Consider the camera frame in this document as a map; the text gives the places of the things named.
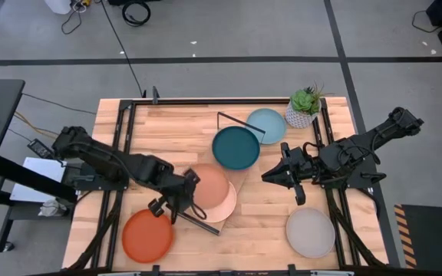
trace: wooden table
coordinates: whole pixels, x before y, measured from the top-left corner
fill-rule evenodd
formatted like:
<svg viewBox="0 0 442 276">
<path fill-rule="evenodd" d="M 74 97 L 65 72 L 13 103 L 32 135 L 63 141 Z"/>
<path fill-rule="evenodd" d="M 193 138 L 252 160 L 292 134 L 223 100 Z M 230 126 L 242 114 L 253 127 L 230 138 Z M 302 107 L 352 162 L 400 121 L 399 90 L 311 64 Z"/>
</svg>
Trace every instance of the wooden table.
<svg viewBox="0 0 442 276">
<path fill-rule="evenodd" d="M 93 138 L 112 144 L 114 125 L 120 99 L 101 100 L 93 131 Z M 328 97 L 328 112 L 335 139 L 355 133 L 345 97 Z M 210 150 L 212 138 L 217 132 L 218 111 L 245 121 L 255 109 L 267 107 L 285 113 L 285 104 L 202 104 L 202 105 L 143 105 L 137 108 L 130 153 L 154 154 L 167 160 L 181 173 L 190 164 L 200 162 Z M 123 132 L 127 125 L 123 122 Z M 233 122 L 221 120 L 222 127 Z M 327 143 L 323 119 L 319 117 L 323 141 Z M 283 141 L 290 148 L 301 146 L 305 141 L 315 142 L 312 127 L 294 129 L 288 126 Z M 318 153 L 311 147 L 309 153 Z M 304 182 L 306 203 L 297 206 L 294 191 L 262 182 L 261 175 L 273 168 L 280 160 L 279 143 L 262 145 L 258 161 L 248 169 L 238 193 L 234 213 L 226 220 L 219 236 L 213 235 L 179 218 L 174 225 L 175 241 L 168 254 L 155 264 L 139 264 L 129 259 L 123 249 L 121 232 L 127 220 L 147 203 L 158 197 L 153 191 L 131 183 L 124 193 L 120 213 L 117 246 L 114 254 L 114 271 L 150 271 L 152 265 L 160 265 L 161 271 L 207 271 L 207 270 L 285 270 L 288 264 L 303 269 L 338 268 L 335 249 L 323 258 L 304 258 L 293 251 L 285 236 L 286 220 L 298 208 L 312 207 L 328 214 L 325 193 L 319 186 Z M 74 263 L 86 248 L 97 230 L 97 221 L 103 192 L 92 192 L 77 206 L 71 225 L 63 267 Z M 347 191 L 349 209 L 355 231 L 374 255 L 387 262 L 383 239 L 375 215 L 374 203 L 356 190 Z M 343 231 L 343 245 L 348 264 L 351 256 L 347 236 Z M 102 243 L 100 263 L 104 265 L 108 237 Z"/>
</svg>

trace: concrete floor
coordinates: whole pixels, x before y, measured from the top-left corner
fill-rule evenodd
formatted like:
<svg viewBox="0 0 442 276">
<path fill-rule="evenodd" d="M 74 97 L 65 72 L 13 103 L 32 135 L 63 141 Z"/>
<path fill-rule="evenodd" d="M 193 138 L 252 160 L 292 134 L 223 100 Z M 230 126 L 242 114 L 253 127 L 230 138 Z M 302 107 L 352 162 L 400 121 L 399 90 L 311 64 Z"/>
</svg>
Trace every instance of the concrete floor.
<svg viewBox="0 0 442 276">
<path fill-rule="evenodd" d="M 26 65 L 0 66 L 0 78 L 23 79 L 27 94 L 86 110 L 96 110 L 101 98 L 139 96 L 126 64 L 72 61 L 74 65 L 31 65 L 36 60 L 124 59 L 100 5 L 92 5 L 82 14 L 82 26 L 76 32 L 63 35 L 61 24 L 68 15 L 53 14 L 42 0 L 4 2 L 0 60 Z M 413 13 L 430 3 L 331 0 L 348 58 L 442 56 L 435 34 L 410 25 Z M 153 14 L 142 28 L 127 26 L 119 8 L 106 6 L 130 58 L 338 56 L 325 4 L 319 0 L 163 0 L 150 4 Z M 419 22 L 430 27 L 425 17 L 418 17 Z M 345 80 L 335 61 L 133 64 L 133 69 L 143 89 L 155 85 L 162 97 L 288 96 L 313 81 L 325 83 L 326 93 L 348 97 L 349 79 Z M 393 217 L 392 206 L 397 203 L 442 206 L 442 63 L 359 63 L 349 67 L 366 128 L 382 122 L 396 106 L 409 108 L 426 122 L 420 135 L 378 150 L 382 161 L 378 170 L 388 174 L 381 186 L 389 216 Z M 33 124 L 53 131 L 82 125 L 91 132 L 94 124 L 88 114 L 27 97 L 22 98 L 18 111 Z M 19 121 L 10 127 L 51 144 Z M 22 163 L 26 156 L 33 156 L 26 144 L 8 133 L 0 155 Z M 11 183 L 5 185 L 7 190 L 11 187 Z M 5 208 L 0 206 L 0 226 Z M 69 227 L 63 221 L 15 223 L 10 240 L 17 248 L 0 254 L 0 275 L 58 270 Z M 398 246 L 396 225 L 392 230 Z"/>
</svg>

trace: succulent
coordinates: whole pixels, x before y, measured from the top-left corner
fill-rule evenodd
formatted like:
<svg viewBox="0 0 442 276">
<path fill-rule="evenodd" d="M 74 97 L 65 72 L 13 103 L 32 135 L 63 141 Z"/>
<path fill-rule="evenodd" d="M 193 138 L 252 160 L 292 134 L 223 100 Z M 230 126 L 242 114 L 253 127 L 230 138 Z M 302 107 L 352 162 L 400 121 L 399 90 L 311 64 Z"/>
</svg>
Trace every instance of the succulent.
<svg viewBox="0 0 442 276">
<path fill-rule="evenodd" d="M 298 90 L 291 96 L 292 109 L 313 115 L 319 112 L 319 101 L 323 96 L 322 89 L 315 84 L 303 90 Z"/>
</svg>

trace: teal plate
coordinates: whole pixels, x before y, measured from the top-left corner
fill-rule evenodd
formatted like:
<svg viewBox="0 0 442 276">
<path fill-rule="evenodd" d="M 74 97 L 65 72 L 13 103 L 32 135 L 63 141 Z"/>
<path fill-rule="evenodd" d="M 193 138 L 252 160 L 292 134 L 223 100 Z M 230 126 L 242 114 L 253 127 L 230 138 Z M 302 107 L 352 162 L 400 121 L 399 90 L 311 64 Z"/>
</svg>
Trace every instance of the teal plate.
<svg viewBox="0 0 442 276">
<path fill-rule="evenodd" d="M 228 126 L 219 131 L 213 141 L 213 155 L 227 169 L 247 169 L 260 154 L 257 137 L 244 127 Z"/>
<path fill-rule="evenodd" d="M 275 110 L 269 108 L 255 110 L 250 114 L 246 123 L 266 132 L 264 135 L 257 130 L 247 127 L 247 130 L 250 130 L 255 134 L 259 142 L 262 144 L 269 145 L 277 143 L 284 138 L 286 131 L 285 120 L 281 114 Z"/>
</svg>

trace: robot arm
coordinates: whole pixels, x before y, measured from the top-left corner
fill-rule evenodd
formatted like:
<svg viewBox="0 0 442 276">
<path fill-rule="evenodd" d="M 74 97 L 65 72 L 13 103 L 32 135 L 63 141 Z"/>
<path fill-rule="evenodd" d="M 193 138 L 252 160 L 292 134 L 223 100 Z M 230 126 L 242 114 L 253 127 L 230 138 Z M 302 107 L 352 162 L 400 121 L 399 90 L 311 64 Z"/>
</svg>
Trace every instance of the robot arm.
<svg viewBox="0 0 442 276">
<path fill-rule="evenodd" d="M 305 204 L 305 193 L 299 184 L 305 179 L 312 179 L 314 184 L 326 189 L 341 188 L 355 178 L 366 178 L 375 183 L 385 175 L 365 172 L 361 167 L 364 159 L 371 155 L 379 164 L 380 160 L 374 153 L 376 149 L 393 139 L 418 134 L 423 123 L 408 110 L 397 107 L 373 130 L 322 147 L 317 157 L 306 152 L 307 145 L 316 146 L 311 143 L 294 149 L 289 149 L 287 143 L 281 143 L 281 161 L 262 175 L 262 181 L 295 188 L 298 205 Z"/>
<path fill-rule="evenodd" d="M 193 192 L 200 179 L 191 169 L 183 176 L 175 175 L 173 165 L 167 161 L 155 156 L 122 153 L 93 140 L 80 126 L 65 127 L 52 149 L 58 159 L 82 159 L 110 182 L 132 179 L 140 186 L 161 193 L 161 198 L 154 199 L 148 205 L 155 216 L 163 214 L 164 203 L 172 206 L 173 214 L 183 212 L 189 207 L 196 208 L 193 204 Z M 175 217 L 172 216 L 172 223 L 175 222 Z"/>
</svg>

